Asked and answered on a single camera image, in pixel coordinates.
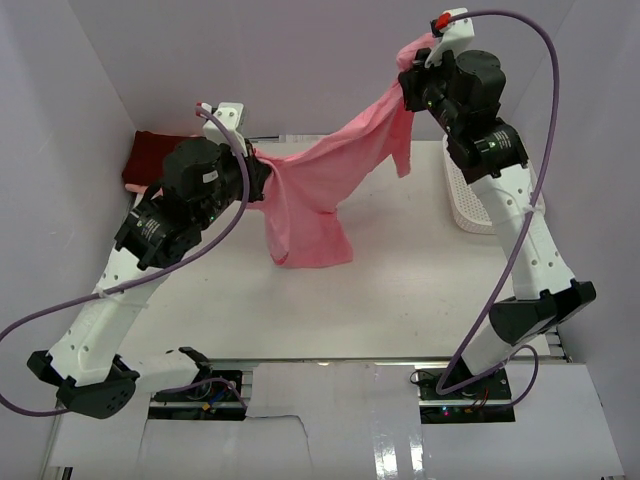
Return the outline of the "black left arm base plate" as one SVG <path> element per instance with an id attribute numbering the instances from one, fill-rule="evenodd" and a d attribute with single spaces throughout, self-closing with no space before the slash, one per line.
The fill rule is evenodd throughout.
<path id="1" fill-rule="evenodd" d="M 246 408 L 238 400 L 247 404 L 250 396 L 250 384 L 245 382 L 242 370 L 214 370 L 214 378 L 223 378 L 233 386 L 236 392 L 224 382 L 214 381 L 190 390 L 176 393 L 158 393 L 152 397 L 149 420 L 172 421 L 243 421 Z"/>

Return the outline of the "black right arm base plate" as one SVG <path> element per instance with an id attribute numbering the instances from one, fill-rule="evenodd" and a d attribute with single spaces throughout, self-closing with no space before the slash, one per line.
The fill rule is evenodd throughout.
<path id="1" fill-rule="evenodd" d="M 423 425 L 513 423 L 512 392 L 504 370 L 470 386 L 438 395 L 436 384 L 444 369 L 417 369 L 409 382 L 417 387 Z"/>

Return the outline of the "white perforated plastic basket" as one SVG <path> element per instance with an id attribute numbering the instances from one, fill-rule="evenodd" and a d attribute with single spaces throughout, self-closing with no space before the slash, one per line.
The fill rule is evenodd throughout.
<path id="1" fill-rule="evenodd" d="M 462 171 L 455 165 L 447 150 L 447 138 L 442 139 L 443 165 L 448 184 L 448 198 L 455 223 L 472 234 L 495 235 L 489 214 L 472 188 L 466 183 Z"/>

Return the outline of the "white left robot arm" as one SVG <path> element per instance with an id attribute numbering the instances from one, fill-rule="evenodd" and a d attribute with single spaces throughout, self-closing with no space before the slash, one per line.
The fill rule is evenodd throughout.
<path id="1" fill-rule="evenodd" d="M 93 300 L 49 350 L 35 351 L 27 366 L 56 387 L 62 406 L 106 419 L 137 393 L 195 393 L 210 383 L 206 356 L 180 347 L 146 359 L 122 357 L 118 349 L 151 296 L 186 255 L 202 252 L 202 236 L 234 202 L 260 201 L 271 170 L 247 140 L 242 157 L 203 137 L 176 144 L 161 175 L 133 207 L 115 244 Z"/>

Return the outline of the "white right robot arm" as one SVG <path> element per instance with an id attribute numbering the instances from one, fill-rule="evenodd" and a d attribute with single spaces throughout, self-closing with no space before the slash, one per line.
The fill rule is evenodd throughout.
<path id="1" fill-rule="evenodd" d="M 528 156 L 518 132 L 498 115 L 506 76 L 488 52 L 446 51 L 438 63 L 421 48 L 400 73 L 405 108 L 427 111 L 446 134 L 449 156 L 480 200 L 507 258 L 500 284 L 513 295 L 499 300 L 496 286 L 475 326 L 435 389 L 446 395 L 501 368 L 525 344 L 593 302 L 595 287 L 579 281 L 559 253 L 537 209 Z"/>

